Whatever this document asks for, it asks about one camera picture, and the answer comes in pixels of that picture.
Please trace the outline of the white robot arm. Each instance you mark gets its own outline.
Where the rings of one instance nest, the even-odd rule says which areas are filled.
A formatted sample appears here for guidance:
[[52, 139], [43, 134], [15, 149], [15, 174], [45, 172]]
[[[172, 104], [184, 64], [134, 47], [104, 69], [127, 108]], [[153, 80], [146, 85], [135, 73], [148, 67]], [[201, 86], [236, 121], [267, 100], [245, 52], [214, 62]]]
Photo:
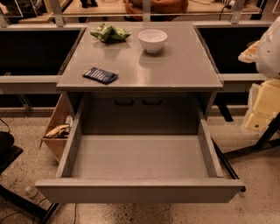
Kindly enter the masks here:
[[267, 78], [280, 78], [280, 17], [262, 37], [238, 56], [244, 63], [255, 62], [258, 73]]

